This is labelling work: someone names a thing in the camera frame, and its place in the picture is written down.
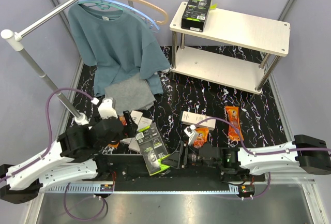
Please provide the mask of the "black green razor box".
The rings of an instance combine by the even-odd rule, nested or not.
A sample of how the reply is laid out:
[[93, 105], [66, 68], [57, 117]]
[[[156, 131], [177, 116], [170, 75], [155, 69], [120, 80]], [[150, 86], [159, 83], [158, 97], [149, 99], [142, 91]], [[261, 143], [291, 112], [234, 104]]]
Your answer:
[[169, 165], [162, 163], [170, 154], [156, 123], [151, 123], [149, 126], [138, 130], [136, 141], [150, 176], [170, 169]]

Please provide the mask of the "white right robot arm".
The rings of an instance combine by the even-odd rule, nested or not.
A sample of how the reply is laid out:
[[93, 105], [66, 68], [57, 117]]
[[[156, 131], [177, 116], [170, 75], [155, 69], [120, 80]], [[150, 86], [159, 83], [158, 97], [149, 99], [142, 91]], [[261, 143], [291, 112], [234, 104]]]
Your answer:
[[307, 135], [295, 135], [294, 141], [258, 148], [221, 148], [205, 143], [198, 154], [175, 151], [160, 162], [174, 168], [188, 165], [216, 168], [241, 181], [253, 175], [273, 172], [330, 174], [330, 149], [325, 141]]

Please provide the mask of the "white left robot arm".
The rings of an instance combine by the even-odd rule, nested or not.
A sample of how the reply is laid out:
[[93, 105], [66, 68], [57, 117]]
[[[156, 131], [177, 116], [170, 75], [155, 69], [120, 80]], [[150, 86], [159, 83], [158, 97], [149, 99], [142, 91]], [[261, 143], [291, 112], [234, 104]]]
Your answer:
[[73, 126], [44, 150], [19, 165], [1, 165], [1, 200], [21, 204], [57, 185], [83, 181], [105, 181], [112, 173], [101, 153], [108, 145], [117, 145], [136, 136], [138, 126], [129, 111], [123, 116]]

